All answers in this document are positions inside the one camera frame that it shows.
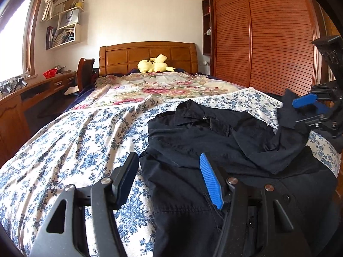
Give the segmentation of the yellow plush toy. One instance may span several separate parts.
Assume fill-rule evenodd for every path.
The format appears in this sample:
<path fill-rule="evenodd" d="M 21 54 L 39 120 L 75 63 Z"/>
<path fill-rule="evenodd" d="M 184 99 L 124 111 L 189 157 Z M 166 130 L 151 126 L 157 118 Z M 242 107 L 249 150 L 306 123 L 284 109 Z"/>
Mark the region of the yellow plush toy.
<path fill-rule="evenodd" d="M 174 67 L 166 64 L 167 56 L 160 54 L 158 57 L 151 57 L 149 60 L 141 60 L 137 67 L 141 73 L 162 73 L 174 72 Z"/>

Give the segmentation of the white wall shelf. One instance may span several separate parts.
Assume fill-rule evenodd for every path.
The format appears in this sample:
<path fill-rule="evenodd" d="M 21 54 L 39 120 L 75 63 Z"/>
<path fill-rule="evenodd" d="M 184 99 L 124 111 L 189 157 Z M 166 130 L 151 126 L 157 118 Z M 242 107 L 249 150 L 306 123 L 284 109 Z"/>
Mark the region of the white wall shelf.
<path fill-rule="evenodd" d="M 67 0 L 53 4 L 52 13 L 47 21 L 45 49 L 50 51 L 63 46 L 81 42 L 81 14 L 84 11 L 84 0 Z"/>

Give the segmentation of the dark wooden chair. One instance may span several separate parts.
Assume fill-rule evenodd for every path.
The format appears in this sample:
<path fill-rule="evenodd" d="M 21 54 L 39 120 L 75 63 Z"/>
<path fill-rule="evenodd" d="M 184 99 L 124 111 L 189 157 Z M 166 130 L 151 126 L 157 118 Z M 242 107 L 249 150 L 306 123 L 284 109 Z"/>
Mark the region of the dark wooden chair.
<path fill-rule="evenodd" d="M 94 63 L 94 59 L 80 59 L 77 67 L 77 85 L 79 92 L 85 87 L 92 85 Z"/>

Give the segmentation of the black double-breasted coat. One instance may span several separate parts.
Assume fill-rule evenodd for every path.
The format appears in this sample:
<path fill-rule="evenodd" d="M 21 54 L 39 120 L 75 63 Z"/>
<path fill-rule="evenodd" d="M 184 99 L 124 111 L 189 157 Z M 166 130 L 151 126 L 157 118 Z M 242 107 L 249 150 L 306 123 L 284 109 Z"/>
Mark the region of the black double-breasted coat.
<path fill-rule="evenodd" d="M 188 100 L 148 122 L 141 153 L 156 223 L 154 256 L 212 256 L 224 214 L 213 203 L 199 166 L 201 154 L 248 186 L 274 186 L 300 226 L 312 254 L 334 236 L 339 216 L 332 196 L 337 179 L 307 146 L 309 130 L 296 121 L 312 110 L 292 107 L 286 91 L 278 129 L 249 113 Z"/>

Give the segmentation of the wooden desk cabinet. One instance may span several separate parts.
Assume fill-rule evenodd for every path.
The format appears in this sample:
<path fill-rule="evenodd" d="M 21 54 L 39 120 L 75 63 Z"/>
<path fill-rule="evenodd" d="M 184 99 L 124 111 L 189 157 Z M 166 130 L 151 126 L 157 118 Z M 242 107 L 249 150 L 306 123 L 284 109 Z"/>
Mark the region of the wooden desk cabinet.
<path fill-rule="evenodd" d="M 39 75 L 28 80 L 28 85 L 1 99 L 1 165 L 11 159 L 31 138 L 24 112 L 44 99 L 72 86 L 75 71 L 46 79 Z"/>

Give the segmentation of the window with wooden frame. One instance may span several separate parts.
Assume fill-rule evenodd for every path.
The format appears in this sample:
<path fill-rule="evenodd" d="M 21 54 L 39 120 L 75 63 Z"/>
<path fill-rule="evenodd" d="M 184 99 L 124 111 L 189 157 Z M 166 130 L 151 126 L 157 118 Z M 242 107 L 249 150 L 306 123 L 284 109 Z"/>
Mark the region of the window with wooden frame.
<path fill-rule="evenodd" d="M 34 74 L 34 30 L 41 1 L 1 0 L 1 81 Z"/>

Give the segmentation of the wooden louvered wardrobe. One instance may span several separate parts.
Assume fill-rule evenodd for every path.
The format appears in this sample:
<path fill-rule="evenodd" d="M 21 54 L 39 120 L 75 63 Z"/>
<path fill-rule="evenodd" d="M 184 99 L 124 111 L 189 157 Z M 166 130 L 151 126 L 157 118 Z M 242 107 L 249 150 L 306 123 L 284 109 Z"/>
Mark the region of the wooden louvered wardrobe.
<path fill-rule="evenodd" d="M 305 95 L 322 80 L 314 0 L 203 0 L 202 9 L 214 77 L 278 95 Z"/>

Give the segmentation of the blue floral bed sheet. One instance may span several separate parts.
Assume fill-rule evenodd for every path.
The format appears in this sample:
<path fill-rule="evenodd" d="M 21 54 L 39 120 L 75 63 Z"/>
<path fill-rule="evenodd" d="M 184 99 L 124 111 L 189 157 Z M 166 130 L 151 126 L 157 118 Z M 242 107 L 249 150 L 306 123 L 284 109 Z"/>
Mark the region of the blue floral bed sheet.
<path fill-rule="evenodd" d="M 174 111 L 189 98 L 149 95 L 141 102 L 109 106 L 77 106 L 40 129 L 1 168 L 1 224 L 13 243 L 29 256 L 47 213 L 68 184 L 90 186 L 124 163 L 130 151 L 148 147 L 147 122 Z M 212 108 L 247 111 L 277 129 L 282 103 L 253 88 L 224 95 L 192 98 Z M 341 155 L 313 131 L 307 145 L 313 156 L 338 177 Z M 156 225 L 151 195 L 141 170 L 128 202 L 114 216 L 128 256 L 153 256 Z"/>

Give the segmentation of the pink floral quilt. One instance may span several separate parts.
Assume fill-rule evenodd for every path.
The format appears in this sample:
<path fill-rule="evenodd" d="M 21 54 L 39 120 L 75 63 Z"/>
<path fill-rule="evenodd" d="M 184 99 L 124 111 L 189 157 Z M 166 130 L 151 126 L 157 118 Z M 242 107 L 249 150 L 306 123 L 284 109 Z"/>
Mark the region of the pink floral quilt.
<path fill-rule="evenodd" d="M 239 86 L 205 74 L 182 72 L 131 73 L 98 77 L 95 87 L 82 94 L 73 110 L 138 103 L 152 95 L 162 100 L 222 95 Z"/>

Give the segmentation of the red bowl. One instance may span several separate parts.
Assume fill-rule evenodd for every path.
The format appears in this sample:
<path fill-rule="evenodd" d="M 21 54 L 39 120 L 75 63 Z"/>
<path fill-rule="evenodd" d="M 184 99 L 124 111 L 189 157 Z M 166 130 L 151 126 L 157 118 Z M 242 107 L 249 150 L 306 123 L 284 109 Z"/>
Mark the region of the red bowl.
<path fill-rule="evenodd" d="M 46 79 L 50 79 L 50 78 L 53 78 L 55 77 L 57 74 L 57 69 L 50 69 L 46 72 L 43 73 L 43 76 L 46 78 Z"/>

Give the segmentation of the wooden headboard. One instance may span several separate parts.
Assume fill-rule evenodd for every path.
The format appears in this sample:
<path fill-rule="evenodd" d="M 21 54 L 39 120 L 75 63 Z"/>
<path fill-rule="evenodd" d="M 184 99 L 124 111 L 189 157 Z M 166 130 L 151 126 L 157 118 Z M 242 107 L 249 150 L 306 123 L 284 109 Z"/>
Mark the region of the wooden headboard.
<path fill-rule="evenodd" d="M 141 60 L 160 54 L 167 57 L 169 67 L 183 69 L 187 73 L 198 72 L 198 57 L 194 43 L 145 41 L 102 46 L 99 49 L 99 74 L 127 74 L 137 68 Z"/>

